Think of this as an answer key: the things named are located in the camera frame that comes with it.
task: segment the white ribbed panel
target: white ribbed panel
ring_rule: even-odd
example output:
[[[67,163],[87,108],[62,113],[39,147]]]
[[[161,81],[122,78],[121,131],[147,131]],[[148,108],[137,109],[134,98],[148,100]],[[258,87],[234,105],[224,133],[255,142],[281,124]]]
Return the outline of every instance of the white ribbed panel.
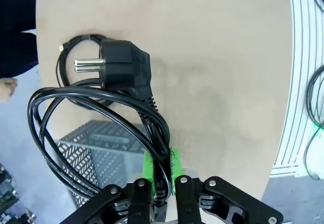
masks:
[[[305,90],[314,71],[323,64],[323,13],[314,0],[291,0],[291,5],[291,88],[283,134],[271,176],[305,175],[302,159],[305,145],[313,132],[305,107]],[[314,91],[317,90],[318,84],[314,87]]]

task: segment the screw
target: screw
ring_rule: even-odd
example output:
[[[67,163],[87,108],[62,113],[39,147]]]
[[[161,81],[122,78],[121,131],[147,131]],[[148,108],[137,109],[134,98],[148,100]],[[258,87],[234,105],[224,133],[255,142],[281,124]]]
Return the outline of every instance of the screw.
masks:
[[[143,187],[145,185],[145,182],[143,181],[143,180],[140,180],[139,182],[138,182],[138,186],[139,187]]]
[[[187,182],[188,181],[188,179],[186,178],[186,177],[182,177],[181,179],[180,179],[180,182],[182,182],[182,183],[185,183],[185,182]]]
[[[209,181],[209,186],[215,186],[216,185],[216,181],[215,180],[210,180]]]
[[[269,222],[269,224],[276,224],[277,223],[277,218],[272,216],[272,217],[269,218],[268,222]]]
[[[116,188],[112,188],[112,189],[110,190],[110,192],[114,195],[114,194],[117,193],[117,189],[116,189]]]

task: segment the person's leg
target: person's leg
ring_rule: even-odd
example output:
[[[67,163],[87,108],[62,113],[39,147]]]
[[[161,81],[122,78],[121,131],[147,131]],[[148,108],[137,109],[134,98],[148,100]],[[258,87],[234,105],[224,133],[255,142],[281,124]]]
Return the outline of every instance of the person's leg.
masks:
[[[0,0],[0,32],[36,28],[36,0]]]
[[[31,33],[0,33],[0,78],[11,78],[38,64],[36,36]]]

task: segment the wooden tabletop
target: wooden tabletop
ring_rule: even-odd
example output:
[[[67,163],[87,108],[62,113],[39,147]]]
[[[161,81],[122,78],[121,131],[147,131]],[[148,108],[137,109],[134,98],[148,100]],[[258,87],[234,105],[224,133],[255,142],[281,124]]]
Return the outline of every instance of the wooden tabletop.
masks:
[[[70,38],[132,41],[150,54],[153,96],[183,166],[261,198],[288,102],[290,0],[37,0],[36,12],[44,87],[58,85],[59,46]],[[96,57],[97,45],[78,45],[67,60],[70,80],[84,76],[74,59]],[[112,109],[140,122],[129,108]],[[89,119],[102,117],[66,101],[50,128],[60,138]]]

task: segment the metal prong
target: metal prong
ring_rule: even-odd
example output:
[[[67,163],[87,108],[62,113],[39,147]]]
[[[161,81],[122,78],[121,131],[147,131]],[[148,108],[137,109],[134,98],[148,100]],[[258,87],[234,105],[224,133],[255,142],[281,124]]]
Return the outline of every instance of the metal prong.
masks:
[[[76,59],[74,61],[74,66],[96,66],[96,65],[103,65],[105,60],[102,58],[95,58],[95,59]]]
[[[75,72],[100,72],[100,66],[77,66]]]

